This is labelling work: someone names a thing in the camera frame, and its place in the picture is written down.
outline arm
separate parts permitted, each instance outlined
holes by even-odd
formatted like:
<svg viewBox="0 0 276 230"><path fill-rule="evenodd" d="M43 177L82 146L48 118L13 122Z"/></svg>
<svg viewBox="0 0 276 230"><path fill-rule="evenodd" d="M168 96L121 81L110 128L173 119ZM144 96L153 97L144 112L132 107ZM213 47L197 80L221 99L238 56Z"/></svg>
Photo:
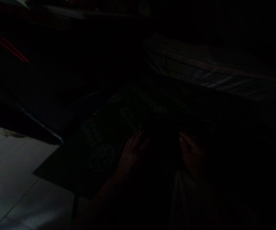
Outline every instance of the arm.
<svg viewBox="0 0 276 230"><path fill-rule="evenodd" d="M109 219L107 218L109 217L108 208L118 198L127 182L132 179L132 175L139 169L149 143L150 140L145 140L143 131L135 133L128 140L117 171L92 198L87 210L75 219L73 223L74 230L102 229L109 224L107 221Z"/></svg>

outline tiled floor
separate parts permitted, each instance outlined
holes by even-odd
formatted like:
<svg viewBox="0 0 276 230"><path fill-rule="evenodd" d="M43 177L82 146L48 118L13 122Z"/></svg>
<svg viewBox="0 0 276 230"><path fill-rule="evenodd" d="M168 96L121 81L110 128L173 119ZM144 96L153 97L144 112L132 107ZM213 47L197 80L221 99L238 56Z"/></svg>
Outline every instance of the tiled floor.
<svg viewBox="0 0 276 230"><path fill-rule="evenodd" d="M32 172L57 148L0 128L0 229L68 229L73 193Z"/></svg>

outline fabric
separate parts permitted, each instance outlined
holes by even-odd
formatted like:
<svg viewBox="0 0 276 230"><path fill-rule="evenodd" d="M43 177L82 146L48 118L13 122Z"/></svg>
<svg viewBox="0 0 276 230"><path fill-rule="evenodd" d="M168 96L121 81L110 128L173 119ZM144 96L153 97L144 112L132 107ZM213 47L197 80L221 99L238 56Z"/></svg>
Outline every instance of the fabric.
<svg viewBox="0 0 276 230"><path fill-rule="evenodd" d="M207 46L186 44L158 34L146 39L144 47L149 66L158 74L250 100L276 100L276 73L262 74L265 67L248 55L214 55ZM244 59L247 62L243 65L259 68L254 72L232 65L231 59L238 56L234 62L242 63Z"/></svg>

